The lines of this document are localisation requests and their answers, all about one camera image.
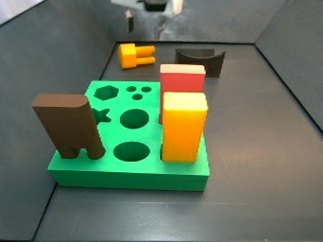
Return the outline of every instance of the hole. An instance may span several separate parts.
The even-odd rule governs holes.
[[[135,92],[136,91],[136,87],[133,87],[133,86],[127,87],[127,91],[128,92]]]
[[[119,89],[112,86],[100,87],[96,90],[95,97],[105,101],[117,96]]]
[[[124,162],[139,162],[149,155],[149,148],[139,142],[124,142],[113,149],[115,157]]]
[[[132,99],[133,99],[133,100],[140,100],[141,98],[143,98],[143,95],[133,95],[133,96],[132,96]]]
[[[143,87],[143,88],[141,88],[141,91],[143,91],[144,93],[148,93],[148,92],[151,91],[151,87]]]
[[[95,115],[95,120],[96,120],[96,125],[100,124],[100,122],[108,123],[111,122],[111,118],[108,118],[105,115],[108,113],[109,109],[97,111],[96,109],[92,109],[93,115]]]
[[[128,129],[139,129],[147,125],[149,116],[143,110],[128,110],[120,116],[120,123]]]

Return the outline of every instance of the shape sorter board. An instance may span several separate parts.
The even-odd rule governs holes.
[[[204,138],[196,162],[160,160],[160,82],[92,81],[85,95],[97,121],[105,155],[77,159],[56,151],[48,170],[61,186],[203,191],[209,177]]]

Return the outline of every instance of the star-shaped hole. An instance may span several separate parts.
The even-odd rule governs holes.
[[[99,125],[101,122],[103,123],[111,122],[111,118],[107,117],[107,113],[109,112],[109,109],[100,110],[100,111],[97,111],[96,109],[92,109],[92,112],[93,112],[95,119],[96,119],[96,125]]]

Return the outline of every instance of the circular hole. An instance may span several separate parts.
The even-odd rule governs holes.
[[[133,96],[132,96],[132,99],[133,99],[133,100],[140,100],[141,98],[143,98],[143,95],[133,95]]]
[[[143,110],[128,110],[120,116],[120,123],[128,129],[139,129],[147,125],[149,116]]]
[[[124,142],[113,149],[115,157],[124,162],[139,162],[149,155],[149,148],[139,142]]]
[[[135,92],[136,91],[136,87],[133,87],[133,86],[127,87],[127,91],[128,92]]]
[[[151,91],[151,87],[143,87],[143,88],[141,88],[141,91],[143,91],[144,93],[148,93],[148,92]]]

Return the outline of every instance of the yellow block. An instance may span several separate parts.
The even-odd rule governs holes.
[[[155,57],[152,53],[155,52],[155,47],[140,46],[136,47],[135,43],[124,43],[119,45],[119,63],[123,69],[135,68],[141,64],[153,64]]]
[[[164,93],[161,149],[164,162],[196,161],[207,110],[204,93]]]

